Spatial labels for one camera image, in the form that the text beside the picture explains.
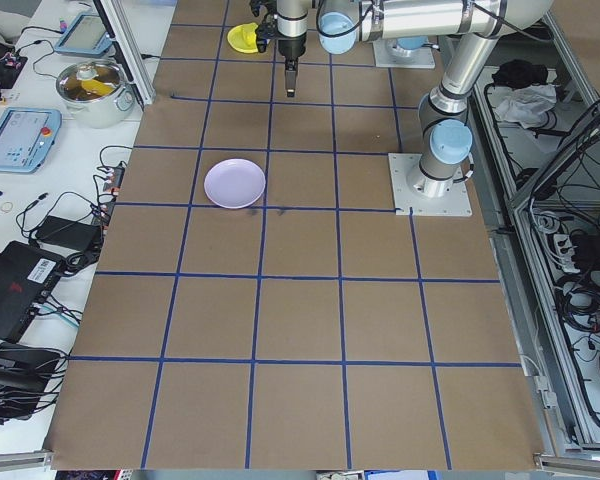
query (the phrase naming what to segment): blue cap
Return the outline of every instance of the blue cap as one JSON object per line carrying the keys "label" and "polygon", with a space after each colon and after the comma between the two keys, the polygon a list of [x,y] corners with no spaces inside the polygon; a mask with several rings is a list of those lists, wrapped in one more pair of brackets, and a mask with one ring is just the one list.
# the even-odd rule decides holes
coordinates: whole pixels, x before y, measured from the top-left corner
{"label": "blue cap", "polygon": [[[353,25],[353,20],[340,12],[329,12],[320,17],[320,30],[330,35],[346,32]],[[339,55],[351,50],[353,44],[356,43],[356,31],[334,38],[320,35],[320,43],[327,52]]]}
{"label": "blue cap", "polygon": [[405,50],[416,50],[427,43],[427,37],[402,37],[398,39],[398,46]]}
{"label": "blue cap", "polygon": [[458,120],[444,120],[431,132],[431,151],[438,160],[447,165],[462,162],[473,143],[471,130]]}

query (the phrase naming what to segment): cooking pot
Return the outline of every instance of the cooking pot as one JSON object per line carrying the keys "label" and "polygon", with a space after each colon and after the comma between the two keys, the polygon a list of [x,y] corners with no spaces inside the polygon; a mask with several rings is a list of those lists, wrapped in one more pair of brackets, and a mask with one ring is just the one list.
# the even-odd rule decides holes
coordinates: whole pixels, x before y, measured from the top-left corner
{"label": "cooking pot", "polygon": [[108,60],[78,63],[56,80],[56,90],[74,118],[94,128],[105,128],[129,116],[135,99],[118,65]]}

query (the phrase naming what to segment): yellow object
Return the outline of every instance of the yellow object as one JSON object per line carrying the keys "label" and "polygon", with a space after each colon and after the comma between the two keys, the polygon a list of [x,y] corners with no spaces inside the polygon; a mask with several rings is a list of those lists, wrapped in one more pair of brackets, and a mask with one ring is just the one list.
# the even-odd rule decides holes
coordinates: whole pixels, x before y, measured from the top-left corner
{"label": "yellow object", "polygon": [[256,46],[257,23],[245,23],[229,30],[227,40],[231,47],[240,53],[258,53]]}
{"label": "yellow object", "polygon": [[112,86],[98,80],[82,80],[80,83],[82,84],[82,88],[87,92],[100,95],[101,97],[106,97],[114,90]]}

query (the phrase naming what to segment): white cloth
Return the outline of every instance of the white cloth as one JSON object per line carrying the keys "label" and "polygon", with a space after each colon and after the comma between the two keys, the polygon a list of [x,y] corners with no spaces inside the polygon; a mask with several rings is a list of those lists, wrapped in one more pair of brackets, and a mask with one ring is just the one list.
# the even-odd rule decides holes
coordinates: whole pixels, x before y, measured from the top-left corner
{"label": "white cloth", "polygon": [[13,45],[27,23],[29,23],[29,17],[0,10],[0,43]]}
{"label": "white cloth", "polygon": [[556,104],[553,85],[532,85],[511,92],[494,111],[501,122],[517,122],[523,128],[539,127],[547,121],[546,112]]}

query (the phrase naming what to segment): touchscreen display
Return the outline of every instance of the touchscreen display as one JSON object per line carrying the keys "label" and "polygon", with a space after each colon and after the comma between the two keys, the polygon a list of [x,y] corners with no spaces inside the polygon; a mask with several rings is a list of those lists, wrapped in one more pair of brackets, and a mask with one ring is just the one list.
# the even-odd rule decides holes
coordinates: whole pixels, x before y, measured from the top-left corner
{"label": "touchscreen display", "polygon": [[0,128],[0,166],[27,165],[48,118],[45,112],[10,112]]}
{"label": "touchscreen display", "polygon": [[64,42],[63,48],[78,50],[93,50],[98,45],[105,33],[102,20],[97,15],[85,15],[78,24],[71,29]]}

